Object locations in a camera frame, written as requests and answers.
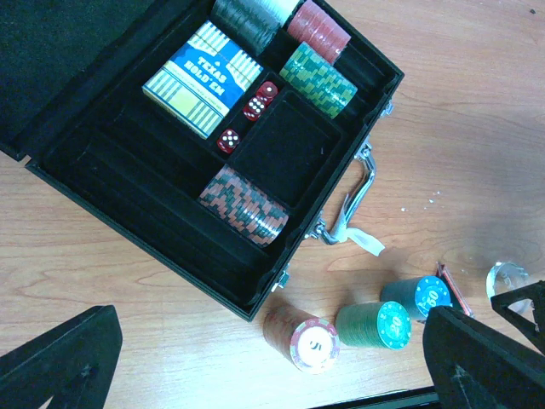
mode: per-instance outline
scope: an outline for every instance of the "teal chip stack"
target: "teal chip stack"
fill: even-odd
[[[411,328],[409,313],[397,302],[350,305],[336,319],[341,341],[358,348],[403,349]]]
[[[395,301],[409,311],[413,320],[425,321],[430,309],[450,306],[450,292],[446,284],[437,277],[427,276],[406,279],[388,284],[382,290],[381,301]]]
[[[307,43],[297,48],[280,76],[331,119],[335,119],[358,92]]]

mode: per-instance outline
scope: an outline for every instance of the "case latch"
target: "case latch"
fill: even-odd
[[[290,273],[288,272],[288,269],[290,268],[290,265],[288,264],[284,271],[282,272],[282,275],[278,279],[277,283],[272,286],[271,292],[275,292],[277,288],[285,288],[285,286],[288,284],[288,281],[290,281]]]

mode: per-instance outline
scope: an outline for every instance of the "red chip stack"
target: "red chip stack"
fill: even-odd
[[[288,305],[268,314],[263,336],[300,371],[311,374],[328,371],[341,347],[329,321]]]
[[[307,0],[295,14],[288,33],[300,43],[307,43],[331,65],[335,64],[350,41],[345,32],[312,0]]]

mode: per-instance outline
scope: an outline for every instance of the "metal handle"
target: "metal handle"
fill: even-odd
[[[331,229],[330,232],[327,230],[327,225],[325,220],[320,217],[316,223],[314,229],[307,235],[307,237],[312,237],[313,239],[320,239],[327,245],[336,245],[339,243],[338,233],[345,228],[348,223],[352,220],[356,211],[358,210],[359,205],[361,205],[362,200],[364,199],[367,192],[369,192],[370,187],[373,185],[373,182],[376,178],[376,163],[371,154],[373,146],[366,140],[362,147],[358,150],[354,158],[361,162],[366,170],[364,179],[358,184],[354,189],[353,193],[347,196],[347,199],[342,206],[341,212],[335,226]]]

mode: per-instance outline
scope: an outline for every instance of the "blue poker chip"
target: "blue poker chip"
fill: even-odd
[[[437,277],[424,277],[416,286],[415,303],[422,315],[427,318],[433,307],[450,306],[450,292],[446,284]]]

